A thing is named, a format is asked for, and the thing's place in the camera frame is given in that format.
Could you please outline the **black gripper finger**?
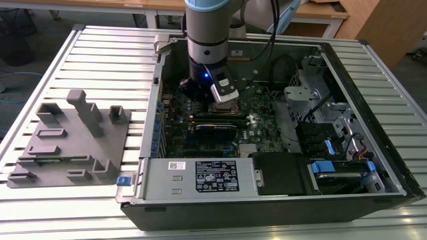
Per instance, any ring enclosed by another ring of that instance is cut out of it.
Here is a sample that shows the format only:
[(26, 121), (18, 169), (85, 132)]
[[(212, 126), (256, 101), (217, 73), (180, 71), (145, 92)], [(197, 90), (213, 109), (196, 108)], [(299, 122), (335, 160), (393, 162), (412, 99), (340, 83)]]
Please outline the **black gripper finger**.
[(235, 83), (235, 88), (236, 88), (236, 90), (237, 90), (239, 92), (243, 91), (243, 90), (247, 88), (247, 86), (248, 86), (248, 81), (247, 81), (245, 78), (237, 78), (237, 79), (235, 79), (235, 80), (233, 80), (233, 83)]
[(192, 81), (188, 78), (181, 79), (179, 81), (177, 89), (188, 98), (191, 98), (191, 96), (192, 96)]

